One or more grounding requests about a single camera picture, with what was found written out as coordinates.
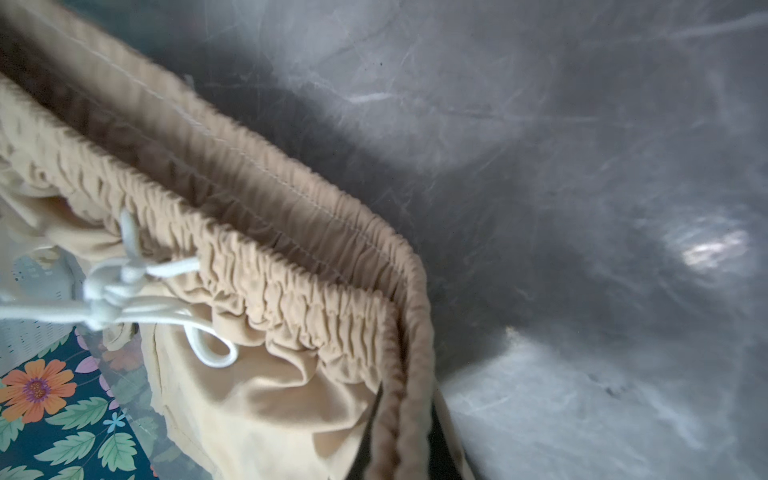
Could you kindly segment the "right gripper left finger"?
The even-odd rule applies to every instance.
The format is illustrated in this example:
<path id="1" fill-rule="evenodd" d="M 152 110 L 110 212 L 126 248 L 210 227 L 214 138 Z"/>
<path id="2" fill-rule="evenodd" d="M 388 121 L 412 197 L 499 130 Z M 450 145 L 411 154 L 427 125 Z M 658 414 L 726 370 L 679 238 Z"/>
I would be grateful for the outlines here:
<path id="1" fill-rule="evenodd" d="M 363 436 L 359 444 L 355 459 L 347 473 L 346 480 L 363 480 L 365 477 L 365 470 L 371 460 L 371 437 L 373 423 L 378 412 L 382 396 L 383 387 L 380 386 L 375 401 L 370 409 L 368 423 L 366 424 L 365 430 L 363 432 Z"/>

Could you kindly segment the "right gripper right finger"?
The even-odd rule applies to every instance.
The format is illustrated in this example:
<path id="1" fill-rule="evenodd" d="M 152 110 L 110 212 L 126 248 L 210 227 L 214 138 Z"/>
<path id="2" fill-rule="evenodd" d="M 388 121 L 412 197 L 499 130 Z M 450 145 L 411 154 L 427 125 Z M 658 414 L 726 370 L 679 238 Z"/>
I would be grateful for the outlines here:
<path id="1" fill-rule="evenodd" d="M 463 479 L 463 449 L 447 404 L 438 389 L 433 395 L 432 426 L 428 442 L 430 447 L 428 478 L 431 480 Z"/>

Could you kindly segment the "beige shorts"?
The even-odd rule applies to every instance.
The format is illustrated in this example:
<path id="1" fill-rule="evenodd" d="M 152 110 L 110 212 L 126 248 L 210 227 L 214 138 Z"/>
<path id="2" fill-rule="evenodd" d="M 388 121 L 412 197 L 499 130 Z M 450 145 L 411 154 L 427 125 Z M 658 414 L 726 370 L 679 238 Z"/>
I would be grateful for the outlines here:
<path id="1" fill-rule="evenodd" d="M 216 479 L 429 479 L 426 273 L 356 198 L 54 1 L 1 5 L 1 238 L 88 272 L 151 404 Z"/>

